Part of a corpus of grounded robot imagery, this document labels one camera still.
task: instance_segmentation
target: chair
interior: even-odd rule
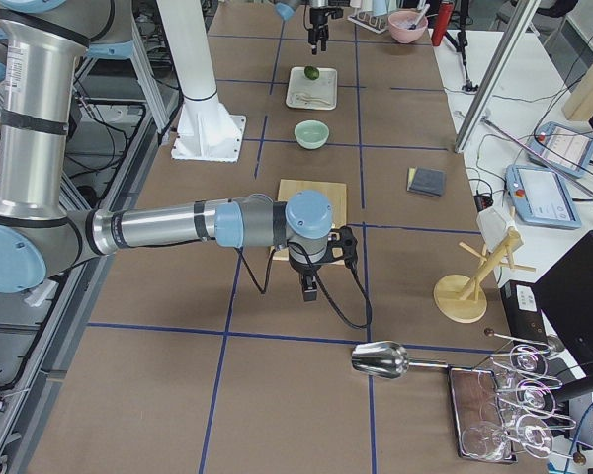
[[[547,39],[543,41],[543,46],[548,52],[553,48],[553,44],[564,26],[566,15],[575,8],[577,2],[578,0],[543,0],[539,9],[536,10],[532,24],[542,35],[547,36]],[[501,23],[507,24],[515,10],[516,0],[508,0],[501,5],[490,29],[499,30]]]

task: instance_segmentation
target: blue cable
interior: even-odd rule
[[[577,424],[577,428],[575,429],[575,436],[573,437],[573,442],[571,443],[571,448],[569,449],[569,456],[572,454],[573,449],[575,448],[575,445],[577,444],[577,441],[580,438],[580,431],[582,430],[582,424],[584,423],[584,420],[586,420],[586,416],[591,412],[591,410],[593,410],[593,403],[591,403],[591,405],[589,405],[588,408],[584,411],[582,418],[580,418],[580,423]],[[569,462],[570,461],[571,461],[570,459],[566,460],[566,464],[564,464],[564,471],[562,471],[562,474],[567,474],[567,472],[569,470]]]

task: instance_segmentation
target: pink bowl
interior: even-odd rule
[[[391,32],[391,36],[394,40],[401,42],[402,44],[408,44],[415,40],[419,40],[419,38],[424,35],[426,27],[428,27],[428,20],[426,17],[420,20],[415,30],[408,30],[406,25],[410,26],[415,17],[417,17],[417,12],[414,10],[400,10],[398,12],[393,12],[388,16],[388,30]]]

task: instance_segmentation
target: small bowl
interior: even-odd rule
[[[295,127],[296,142],[307,150],[320,148],[329,138],[329,128],[322,121],[306,120]]]
[[[423,17],[415,30],[409,30],[403,28],[402,25],[410,24],[415,17],[417,12],[412,10],[400,10],[399,12],[393,12],[388,16],[388,30],[391,32],[391,36],[397,42],[402,44],[409,44],[415,40],[419,40],[426,28],[428,27],[428,20]]]

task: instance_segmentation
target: green vegetable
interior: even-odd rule
[[[315,81],[320,76],[320,71],[314,66],[306,66],[303,72],[305,73],[305,77],[312,81]]]

